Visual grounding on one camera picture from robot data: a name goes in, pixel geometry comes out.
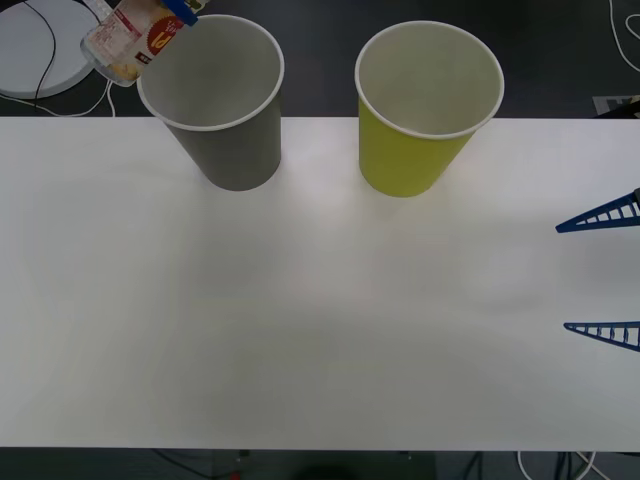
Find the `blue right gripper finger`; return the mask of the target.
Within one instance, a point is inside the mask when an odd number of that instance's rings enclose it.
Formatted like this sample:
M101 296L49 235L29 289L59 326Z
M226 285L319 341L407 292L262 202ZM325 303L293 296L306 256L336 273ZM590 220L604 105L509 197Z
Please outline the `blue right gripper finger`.
M639 322L564 323L564 328L626 350L639 351Z
M636 227L639 189L579 214L555 227L558 233Z

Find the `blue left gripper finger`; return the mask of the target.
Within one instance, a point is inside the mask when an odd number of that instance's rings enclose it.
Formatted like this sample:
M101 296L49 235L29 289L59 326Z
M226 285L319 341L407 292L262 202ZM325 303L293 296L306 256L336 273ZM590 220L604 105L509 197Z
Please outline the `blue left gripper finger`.
M162 3L185 25L193 26L198 21L197 0L163 0Z

